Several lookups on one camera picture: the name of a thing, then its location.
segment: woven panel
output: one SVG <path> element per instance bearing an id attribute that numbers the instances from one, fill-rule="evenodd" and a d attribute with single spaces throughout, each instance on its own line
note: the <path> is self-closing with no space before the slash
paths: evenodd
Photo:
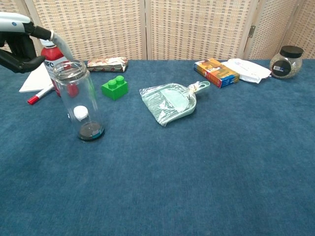
<path id="1" fill-rule="evenodd" d="M 20 13 L 20 10 L 19 10 L 19 8 L 16 5 L 14 0 L 1 0 L 0 12 Z M 5 44 L 4 47 L 2 47 L 1 49 L 11 52 L 11 50 L 7 44 Z"/>
<path id="2" fill-rule="evenodd" d="M 297 0 L 267 0 L 253 38 L 249 59 L 271 59 L 279 50 Z"/>
<path id="3" fill-rule="evenodd" d="M 306 0 L 285 43 L 303 48 L 303 58 L 315 59 L 315 0 Z"/>
<path id="4" fill-rule="evenodd" d="M 34 0 L 43 27 L 57 32 L 76 59 L 142 59 L 139 1 Z"/>
<path id="5" fill-rule="evenodd" d="M 153 59 L 236 57 L 250 0 L 151 0 Z"/>

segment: white bottle cap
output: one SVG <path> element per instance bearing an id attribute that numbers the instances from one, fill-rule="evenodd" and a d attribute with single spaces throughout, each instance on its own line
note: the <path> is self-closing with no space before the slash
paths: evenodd
<path id="1" fill-rule="evenodd" d="M 73 109 L 73 113 L 79 121 L 85 119 L 89 115 L 88 109 L 85 106 L 76 106 Z"/>
<path id="2" fill-rule="evenodd" d="M 40 42 L 44 47 L 51 47 L 55 45 L 52 41 L 49 40 L 40 39 Z"/>

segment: bottle label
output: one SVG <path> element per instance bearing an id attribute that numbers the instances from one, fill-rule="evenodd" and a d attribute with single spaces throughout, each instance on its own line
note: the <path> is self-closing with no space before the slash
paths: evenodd
<path id="1" fill-rule="evenodd" d="M 291 71 L 291 65 L 289 62 L 285 60 L 276 61 L 272 65 L 272 72 L 279 77 L 286 76 L 288 73 L 290 73 L 290 71 Z"/>
<path id="2" fill-rule="evenodd" d="M 54 71 L 53 71 L 54 66 L 60 62 L 65 61 L 65 60 L 67 60 L 67 58 L 62 57 L 62 58 L 59 58 L 57 60 L 45 60 L 44 61 L 45 67 L 46 67 L 48 74 L 52 80 L 55 78 Z"/>

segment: robotic hand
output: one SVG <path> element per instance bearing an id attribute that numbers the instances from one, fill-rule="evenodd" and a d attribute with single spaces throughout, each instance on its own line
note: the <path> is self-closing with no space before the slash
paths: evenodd
<path id="1" fill-rule="evenodd" d="M 68 60 L 73 59 L 68 45 L 53 31 L 34 26 L 27 16 L 0 12 L 0 47 L 7 42 L 12 52 L 0 49 L 0 65 L 15 73 L 30 72 L 38 68 L 45 57 L 36 56 L 30 36 L 53 41 Z"/>

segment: red bottle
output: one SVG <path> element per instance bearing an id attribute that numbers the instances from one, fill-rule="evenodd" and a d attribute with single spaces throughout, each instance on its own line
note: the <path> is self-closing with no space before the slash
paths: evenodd
<path id="1" fill-rule="evenodd" d="M 41 51 L 41 55 L 45 56 L 45 67 L 48 71 L 48 74 L 54 84 L 55 90 L 57 95 L 60 97 L 60 92 L 56 86 L 55 81 L 53 80 L 54 78 L 54 71 L 53 71 L 53 67 L 54 65 L 57 65 L 60 62 L 63 62 L 65 60 L 67 60 L 65 58 L 65 56 L 62 54 L 62 52 L 59 50 L 58 47 L 56 47 L 56 45 L 48 40 L 40 40 L 41 44 L 44 46 L 43 50 Z"/>

